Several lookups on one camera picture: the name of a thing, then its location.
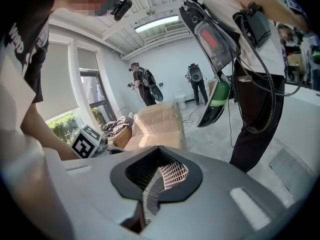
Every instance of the ceiling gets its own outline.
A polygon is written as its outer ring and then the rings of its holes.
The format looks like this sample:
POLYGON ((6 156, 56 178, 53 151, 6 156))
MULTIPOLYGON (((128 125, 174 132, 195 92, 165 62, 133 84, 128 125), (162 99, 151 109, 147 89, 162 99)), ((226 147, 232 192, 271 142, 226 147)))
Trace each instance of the ceiling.
POLYGON ((154 49, 192 39, 181 21, 156 26, 139 34, 135 32, 135 28, 142 24, 177 15, 182 1, 185 0, 132 0, 132 7, 120 21, 115 21, 112 15, 87 17, 59 9, 53 13, 49 23, 93 38, 118 51, 122 59, 129 60, 154 49))

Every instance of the white t-shirt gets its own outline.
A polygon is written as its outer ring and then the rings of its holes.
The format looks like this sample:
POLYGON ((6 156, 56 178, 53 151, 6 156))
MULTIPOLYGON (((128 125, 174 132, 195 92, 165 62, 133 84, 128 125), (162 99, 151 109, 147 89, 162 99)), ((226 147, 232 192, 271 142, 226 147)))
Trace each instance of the white t-shirt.
MULTIPOLYGON (((236 0, 202 0, 206 7, 224 24, 229 26, 233 31, 239 33, 239 44, 241 46, 240 58, 255 72, 264 73, 262 65, 250 48, 247 40, 243 36, 239 27, 233 20, 233 15, 238 13, 242 8, 241 4, 236 0)), ((282 57, 282 48, 278 31, 273 21, 269 21, 271 35, 261 48, 256 51, 260 55, 262 61, 266 65, 270 74, 284 76, 285 64, 282 57)), ((248 66, 242 62, 242 65, 248 69, 248 66)))

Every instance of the window blind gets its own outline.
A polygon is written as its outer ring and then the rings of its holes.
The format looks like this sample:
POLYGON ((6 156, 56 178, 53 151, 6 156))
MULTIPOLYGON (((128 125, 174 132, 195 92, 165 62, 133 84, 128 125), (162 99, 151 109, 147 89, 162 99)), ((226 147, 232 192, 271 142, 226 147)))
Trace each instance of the window blind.
POLYGON ((50 43, 41 69, 43 101, 36 107, 49 120, 78 107, 71 85, 68 45, 50 43))
POLYGON ((78 48, 78 60, 80 69, 98 70, 96 54, 94 52, 78 48))

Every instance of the black t-shirt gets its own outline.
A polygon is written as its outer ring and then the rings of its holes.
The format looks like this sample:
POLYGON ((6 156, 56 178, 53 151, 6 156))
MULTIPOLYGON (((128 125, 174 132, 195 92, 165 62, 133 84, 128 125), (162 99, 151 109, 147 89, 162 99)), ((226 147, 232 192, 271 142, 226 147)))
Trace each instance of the black t-shirt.
POLYGON ((140 85, 139 85, 139 92, 142 98, 145 97, 145 95, 147 95, 150 90, 148 87, 144 86, 142 83, 142 78, 143 78, 143 73, 139 70, 137 70, 136 72, 133 72, 133 79, 134 81, 140 81, 140 85))
POLYGON ((0 75, 5 61, 24 76, 35 92, 34 103, 43 100, 41 68, 49 45, 49 16, 54 0, 2 0, 0 26, 0 75))

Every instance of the green foliage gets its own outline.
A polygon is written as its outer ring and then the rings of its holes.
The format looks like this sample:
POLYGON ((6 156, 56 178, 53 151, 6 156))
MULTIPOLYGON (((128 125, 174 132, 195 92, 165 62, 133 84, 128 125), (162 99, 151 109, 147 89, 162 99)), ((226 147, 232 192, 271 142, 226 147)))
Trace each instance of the green foliage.
POLYGON ((70 145, 79 129, 77 126, 72 126, 72 123, 76 125, 75 122, 75 116, 73 114, 68 114, 58 120, 48 123, 48 126, 60 140, 70 145))
POLYGON ((107 123, 106 120, 104 119, 104 116, 101 114, 101 112, 99 111, 99 109, 97 107, 92 108, 91 111, 94 115, 96 122, 98 123, 98 125, 102 129, 102 127, 104 127, 105 124, 107 123))

